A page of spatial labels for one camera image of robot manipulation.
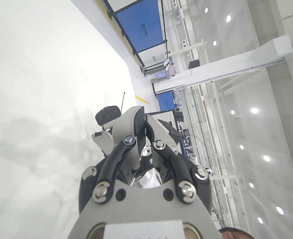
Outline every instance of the black speaker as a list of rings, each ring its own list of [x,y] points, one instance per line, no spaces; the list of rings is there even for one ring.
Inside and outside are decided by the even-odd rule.
[[[191,61],[189,63],[189,69],[194,68],[194,67],[199,67],[200,66],[200,61],[198,59]]]

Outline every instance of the white beam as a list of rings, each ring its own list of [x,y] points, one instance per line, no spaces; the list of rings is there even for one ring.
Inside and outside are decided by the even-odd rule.
[[[180,50],[178,50],[178,51],[175,51],[175,52],[169,53],[169,54],[167,55],[167,57],[171,57],[171,56],[175,56],[175,55],[180,55],[180,54],[182,54],[182,53],[184,53],[184,52],[190,51],[191,49],[195,49],[195,48],[203,47],[203,46],[204,46],[204,43],[203,43],[203,42],[199,42],[199,43],[197,43],[197,44],[193,44],[193,45],[191,45],[191,46],[189,46],[189,47],[185,47],[185,48],[180,49]]]
[[[257,71],[276,64],[277,61],[292,52],[289,36],[281,36],[255,50],[192,68],[176,74],[171,79],[154,83],[154,89],[156,93],[160,93]]]

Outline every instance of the black cable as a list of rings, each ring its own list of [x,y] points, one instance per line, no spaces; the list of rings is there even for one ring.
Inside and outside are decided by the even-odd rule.
[[[121,105],[121,113],[122,113],[122,107],[123,107],[124,95],[125,95],[125,93],[123,94],[122,105]]]

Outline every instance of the blue screen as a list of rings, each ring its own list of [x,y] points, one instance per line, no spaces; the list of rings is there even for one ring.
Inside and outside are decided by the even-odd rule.
[[[168,91],[156,95],[158,97],[158,102],[161,111],[168,111],[175,109],[173,92]]]
[[[143,0],[116,16],[137,52],[163,42],[158,0]]]

